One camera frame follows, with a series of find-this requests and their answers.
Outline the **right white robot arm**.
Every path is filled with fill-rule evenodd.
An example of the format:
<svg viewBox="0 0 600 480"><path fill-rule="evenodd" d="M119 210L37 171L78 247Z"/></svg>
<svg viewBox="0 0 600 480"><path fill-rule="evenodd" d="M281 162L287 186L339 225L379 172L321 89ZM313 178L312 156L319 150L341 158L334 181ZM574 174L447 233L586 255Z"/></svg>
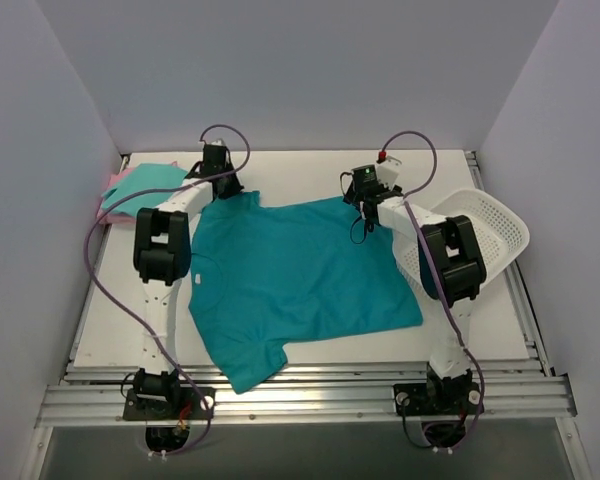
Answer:
<svg viewBox="0 0 600 480"><path fill-rule="evenodd" d="M487 270L471 220L443 216L409 203L395 184L398 166L390 162L357 167L341 174L350 184L343 201L353 206L364 232L390 229L395 240L415 249L417 268L406 273L443 310L434 328L429 369L437 377L424 388L424 400L435 412L449 411L460 400L453 381L471 369L466 353L472 302L486 281Z"/></svg>

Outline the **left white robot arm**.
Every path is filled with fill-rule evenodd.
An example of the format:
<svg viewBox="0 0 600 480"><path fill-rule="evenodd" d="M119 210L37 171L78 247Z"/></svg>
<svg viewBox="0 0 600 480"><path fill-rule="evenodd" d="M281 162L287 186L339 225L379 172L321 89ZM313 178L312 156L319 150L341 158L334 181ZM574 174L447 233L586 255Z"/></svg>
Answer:
<svg viewBox="0 0 600 480"><path fill-rule="evenodd" d="M177 298L191 264L190 221L214 200L241 193L231 154L221 139L203 146L202 159L185 176L182 189L161 204L138 211L133 266L144 292L144 332L133 392L159 419L182 405L175 367Z"/></svg>

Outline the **dark teal t shirt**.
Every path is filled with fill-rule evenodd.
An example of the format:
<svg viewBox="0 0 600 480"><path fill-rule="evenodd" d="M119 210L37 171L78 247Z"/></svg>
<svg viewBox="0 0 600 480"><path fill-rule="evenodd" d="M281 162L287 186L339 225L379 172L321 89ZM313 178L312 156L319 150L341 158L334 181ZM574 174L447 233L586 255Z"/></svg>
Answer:
<svg viewBox="0 0 600 480"><path fill-rule="evenodd" d="M355 220L338 198L265 207L257 191L204 208L191 242L189 311L235 393L279 372L289 343L422 325L391 232L356 244Z"/></svg>

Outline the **white perforated plastic basket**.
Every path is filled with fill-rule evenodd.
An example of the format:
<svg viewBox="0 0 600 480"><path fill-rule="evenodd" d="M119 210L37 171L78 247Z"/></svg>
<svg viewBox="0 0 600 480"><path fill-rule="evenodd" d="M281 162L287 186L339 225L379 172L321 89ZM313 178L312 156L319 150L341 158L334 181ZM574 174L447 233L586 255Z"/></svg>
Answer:
<svg viewBox="0 0 600 480"><path fill-rule="evenodd" d="M484 285L516 260L530 242L529 230L518 215L493 196L475 188L456 190L429 210L417 205L412 209L421 224L457 216L469 219L486 267Z"/></svg>

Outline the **mint green t shirt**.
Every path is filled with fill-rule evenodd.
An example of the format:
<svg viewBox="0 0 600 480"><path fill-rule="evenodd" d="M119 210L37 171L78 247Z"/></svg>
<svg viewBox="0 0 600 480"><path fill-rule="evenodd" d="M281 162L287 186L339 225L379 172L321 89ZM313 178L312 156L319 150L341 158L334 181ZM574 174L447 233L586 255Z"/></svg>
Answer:
<svg viewBox="0 0 600 480"><path fill-rule="evenodd" d="M182 185L187 171L176 164L143 163L123 175L102 194L101 209L106 210L114 203L131 194L150 189L161 189L161 192L148 193L134 197L118 205L111 211L114 215L126 215L135 218L142 208L155 208L168 200L173 193L164 189L174 189Z"/></svg>

